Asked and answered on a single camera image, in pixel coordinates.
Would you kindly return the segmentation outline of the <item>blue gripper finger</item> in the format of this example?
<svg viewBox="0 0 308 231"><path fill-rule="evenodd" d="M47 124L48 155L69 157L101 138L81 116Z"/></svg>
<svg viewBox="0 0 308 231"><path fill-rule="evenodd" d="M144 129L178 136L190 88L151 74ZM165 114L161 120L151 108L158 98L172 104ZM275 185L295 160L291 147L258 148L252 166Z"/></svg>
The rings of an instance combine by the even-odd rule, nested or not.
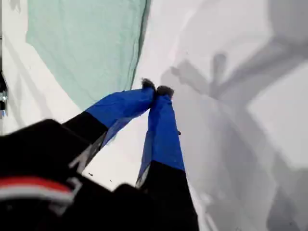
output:
<svg viewBox="0 0 308 231"><path fill-rule="evenodd" d="M148 116L137 186L149 200L154 231L197 231L194 209L172 106L173 89L159 86Z"/></svg>
<svg viewBox="0 0 308 231"><path fill-rule="evenodd" d="M155 85L143 79L141 88L115 92L100 99L63 125L89 143L89 146L69 163L81 173L94 156L131 120L146 112L156 93Z"/></svg>

